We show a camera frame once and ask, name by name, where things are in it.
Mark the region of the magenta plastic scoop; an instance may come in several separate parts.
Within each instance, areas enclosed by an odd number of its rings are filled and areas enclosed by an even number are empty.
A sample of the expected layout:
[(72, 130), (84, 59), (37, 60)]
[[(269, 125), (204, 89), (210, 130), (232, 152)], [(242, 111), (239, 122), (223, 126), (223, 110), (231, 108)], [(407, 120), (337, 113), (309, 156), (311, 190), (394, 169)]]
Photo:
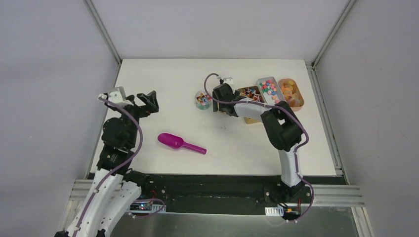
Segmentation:
[(181, 137), (170, 133), (159, 134), (158, 141), (175, 150), (187, 149), (193, 152), (200, 153), (202, 155), (205, 155), (207, 153), (207, 150), (205, 148), (187, 143)]

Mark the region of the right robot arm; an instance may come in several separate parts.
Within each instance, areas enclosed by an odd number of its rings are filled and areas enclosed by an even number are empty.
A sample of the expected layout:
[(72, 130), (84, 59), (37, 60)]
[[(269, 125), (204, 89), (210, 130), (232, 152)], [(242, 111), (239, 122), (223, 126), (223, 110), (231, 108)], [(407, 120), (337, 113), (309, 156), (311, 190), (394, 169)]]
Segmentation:
[(281, 198), (293, 202), (305, 186), (300, 173), (300, 162), (296, 148), (301, 142), (303, 130), (289, 105), (280, 101), (274, 106), (254, 101), (234, 92), (223, 83), (212, 92), (214, 111), (221, 111), (232, 117), (246, 117), (262, 122), (271, 145), (278, 150), (281, 164)]

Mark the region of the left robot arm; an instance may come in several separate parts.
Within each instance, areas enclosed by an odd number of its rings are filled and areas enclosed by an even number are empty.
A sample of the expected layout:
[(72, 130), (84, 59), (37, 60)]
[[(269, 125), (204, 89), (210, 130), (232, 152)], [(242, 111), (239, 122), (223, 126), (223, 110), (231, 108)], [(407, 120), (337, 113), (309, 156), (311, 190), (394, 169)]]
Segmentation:
[(159, 111), (156, 91), (126, 96), (122, 87), (115, 87), (98, 100), (120, 116), (103, 123), (104, 147), (92, 184), (81, 209), (57, 237), (109, 237), (130, 205), (151, 192), (145, 183), (149, 176), (129, 166), (143, 144), (140, 119)]

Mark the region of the clear plastic jar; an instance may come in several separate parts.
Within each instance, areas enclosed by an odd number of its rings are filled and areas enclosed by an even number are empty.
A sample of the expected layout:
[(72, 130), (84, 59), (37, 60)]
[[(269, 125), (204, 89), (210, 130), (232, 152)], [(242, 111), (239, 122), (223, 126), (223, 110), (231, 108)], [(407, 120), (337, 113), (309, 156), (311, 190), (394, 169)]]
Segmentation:
[(195, 103), (198, 109), (207, 110), (212, 105), (212, 99), (204, 90), (200, 90), (195, 95)]

